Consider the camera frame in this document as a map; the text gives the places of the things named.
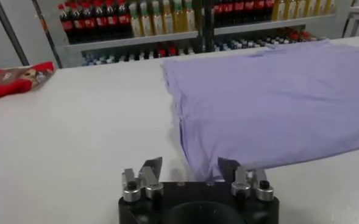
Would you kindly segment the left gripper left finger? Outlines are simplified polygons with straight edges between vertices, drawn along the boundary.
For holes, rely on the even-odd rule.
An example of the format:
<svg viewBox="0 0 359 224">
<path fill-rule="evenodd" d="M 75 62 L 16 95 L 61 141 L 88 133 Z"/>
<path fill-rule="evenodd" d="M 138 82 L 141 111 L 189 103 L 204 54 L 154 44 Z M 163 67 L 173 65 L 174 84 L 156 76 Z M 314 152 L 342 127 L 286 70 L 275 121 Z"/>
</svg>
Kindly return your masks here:
<svg viewBox="0 0 359 224">
<path fill-rule="evenodd" d="M 164 185 L 159 182 L 163 158 L 157 157 L 144 162 L 138 176 L 132 168 L 124 169 L 122 173 L 122 198 L 127 203 L 141 200 L 142 193 L 149 200 L 162 198 Z"/>
</svg>

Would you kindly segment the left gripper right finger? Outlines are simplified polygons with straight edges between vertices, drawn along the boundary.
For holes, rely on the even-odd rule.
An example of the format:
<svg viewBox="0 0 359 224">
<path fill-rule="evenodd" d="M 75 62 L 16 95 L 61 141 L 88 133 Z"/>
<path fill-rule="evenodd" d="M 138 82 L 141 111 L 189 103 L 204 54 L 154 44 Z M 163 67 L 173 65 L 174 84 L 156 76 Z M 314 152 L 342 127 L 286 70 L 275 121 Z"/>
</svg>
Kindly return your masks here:
<svg viewBox="0 0 359 224">
<path fill-rule="evenodd" d="M 274 200 L 274 188 L 264 169 L 247 169 L 233 159 L 218 158 L 218 167 L 225 182 L 230 183 L 231 193 L 236 198 L 254 196 L 257 200 Z"/>
</svg>

